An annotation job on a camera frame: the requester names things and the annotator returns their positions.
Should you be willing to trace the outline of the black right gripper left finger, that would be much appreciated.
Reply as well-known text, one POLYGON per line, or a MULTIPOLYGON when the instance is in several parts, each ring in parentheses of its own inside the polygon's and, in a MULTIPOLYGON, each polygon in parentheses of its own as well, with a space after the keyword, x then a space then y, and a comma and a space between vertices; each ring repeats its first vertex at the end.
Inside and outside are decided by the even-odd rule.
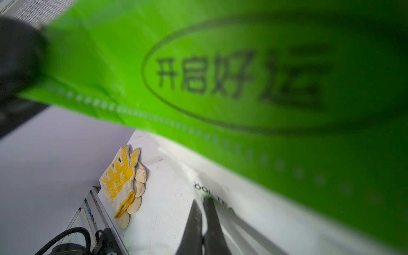
POLYGON ((186 227, 176 255, 203 254, 203 217, 201 210, 194 200, 190 209, 186 227))

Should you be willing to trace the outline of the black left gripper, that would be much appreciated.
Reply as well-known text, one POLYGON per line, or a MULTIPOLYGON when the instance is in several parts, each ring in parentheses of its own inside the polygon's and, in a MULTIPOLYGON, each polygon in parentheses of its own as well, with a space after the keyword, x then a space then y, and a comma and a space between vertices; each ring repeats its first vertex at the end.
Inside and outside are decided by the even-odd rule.
POLYGON ((8 99, 34 80, 45 55, 41 31, 18 19, 1 17, 1 98, 8 99))

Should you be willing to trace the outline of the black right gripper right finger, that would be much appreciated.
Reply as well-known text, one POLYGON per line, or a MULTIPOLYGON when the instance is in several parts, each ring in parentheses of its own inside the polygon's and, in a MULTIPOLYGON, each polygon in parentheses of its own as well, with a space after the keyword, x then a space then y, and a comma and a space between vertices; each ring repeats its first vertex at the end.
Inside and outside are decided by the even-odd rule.
POLYGON ((231 255, 213 199, 204 197, 203 205, 207 217, 207 232, 204 236, 205 255, 231 255))

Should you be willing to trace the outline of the green white takeout bag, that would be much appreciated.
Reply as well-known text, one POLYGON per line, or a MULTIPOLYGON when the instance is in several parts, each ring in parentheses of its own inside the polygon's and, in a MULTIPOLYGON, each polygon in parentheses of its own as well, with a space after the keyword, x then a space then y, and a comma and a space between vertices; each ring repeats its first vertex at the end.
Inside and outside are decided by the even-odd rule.
POLYGON ((407 1, 77 1, 20 93, 408 251, 407 1))

